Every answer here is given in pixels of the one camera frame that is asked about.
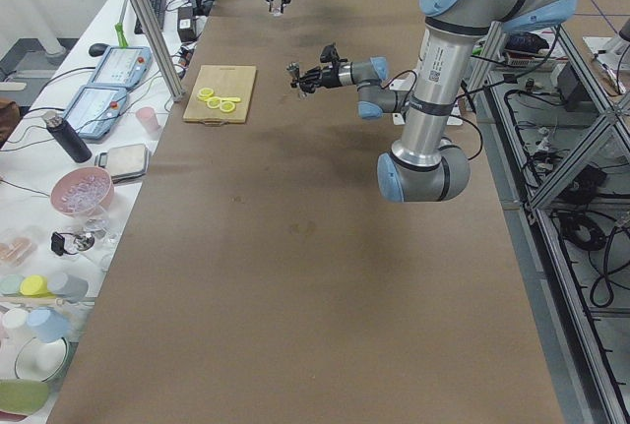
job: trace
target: yellow lid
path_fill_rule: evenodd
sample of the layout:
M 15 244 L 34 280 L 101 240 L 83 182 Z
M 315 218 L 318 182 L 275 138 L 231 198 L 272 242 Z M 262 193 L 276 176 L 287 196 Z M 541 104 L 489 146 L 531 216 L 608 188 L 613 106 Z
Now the yellow lid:
M 52 296 L 48 291 L 48 281 L 40 274 L 32 274 L 24 278 L 20 284 L 20 292 L 25 296 Z

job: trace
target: electronic device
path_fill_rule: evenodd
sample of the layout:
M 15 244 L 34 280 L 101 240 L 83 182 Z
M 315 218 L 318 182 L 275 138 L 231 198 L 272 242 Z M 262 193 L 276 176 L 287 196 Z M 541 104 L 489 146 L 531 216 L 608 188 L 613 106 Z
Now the electronic device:
M 151 3 L 151 7 L 154 10 L 154 14 L 156 15 L 157 23 L 159 24 L 160 29 L 164 29 L 164 18 L 166 16 L 166 4 L 168 4 L 168 0 L 149 0 Z M 142 24 L 140 20 L 136 18 L 136 25 L 134 26 L 134 34 L 143 33 Z
M 543 37 L 532 32 L 514 33 L 508 37 L 505 50 L 538 54 L 541 50 L 548 49 L 549 42 Z
M 565 109 L 568 112 L 598 112 L 587 89 L 578 78 L 571 64 L 566 64 L 558 75 L 557 87 L 566 101 Z
M 144 144 L 114 147 L 99 153 L 94 165 L 104 168 L 114 183 L 133 180 L 147 173 L 151 152 Z
M 587 165 L 578 176 L 558 195 L 562 201 L 582 206 L 590 203 L 608 175 L 596 166 Z
M 123 114 L 127 90 L 98 85 L 79 88 L 63 118 L 86 140 L 102 139 Z
M 91 57 L 99 57 L 103 53 L 105 53 L 105 50 L 107 50 L 108 46 L 109 45 L 106 43 L 93 43 L 92 45 L 90 45 L 88 53 Z
M 197 40 L 195 17 L 193 16 L 193 8 L 190 6 L 182 6 L 177 9 L 177 34 L 182 42 Z
M 142 80 L 151 58 L 148 47 L 107 47 L 88 84 L 129 91 Z

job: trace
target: blue cup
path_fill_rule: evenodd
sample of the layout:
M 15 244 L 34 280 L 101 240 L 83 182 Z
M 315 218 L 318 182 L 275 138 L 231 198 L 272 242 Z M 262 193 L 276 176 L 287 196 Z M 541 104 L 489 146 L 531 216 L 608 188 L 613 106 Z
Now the blue cup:
M 60 339 L 71 329 L 70 321 L 52 308 L 33 309 L 27 318 L 27 325 L 44 343 Z

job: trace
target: wooden cutting board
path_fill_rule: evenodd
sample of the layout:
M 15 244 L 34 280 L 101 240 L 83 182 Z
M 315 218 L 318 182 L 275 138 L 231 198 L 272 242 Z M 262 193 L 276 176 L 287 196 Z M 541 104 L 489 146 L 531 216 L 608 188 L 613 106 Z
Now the wooden cutting board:
M 184 111 L 184 121 L 243 124 L 247 120 L 255 79 L 256 67 L 254 66 L 202 65 Z M 236 109 L 228 113 L 211 109 L 205 101 L 197 99 L 201 88 L 212 88 L 215 96 L 238 96 L 241 102 L 236 103 Z

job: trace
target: white bowl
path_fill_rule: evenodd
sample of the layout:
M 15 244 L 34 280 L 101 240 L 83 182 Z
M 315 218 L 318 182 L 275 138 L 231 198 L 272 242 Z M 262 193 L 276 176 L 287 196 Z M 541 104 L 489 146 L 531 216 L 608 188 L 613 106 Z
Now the white bowl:
M 65 339 L 44 343 L 33 338 L 18 354 L 16 377 L 39 382 L 50 381 L 63 368 L 68 356 L 69 347 Z

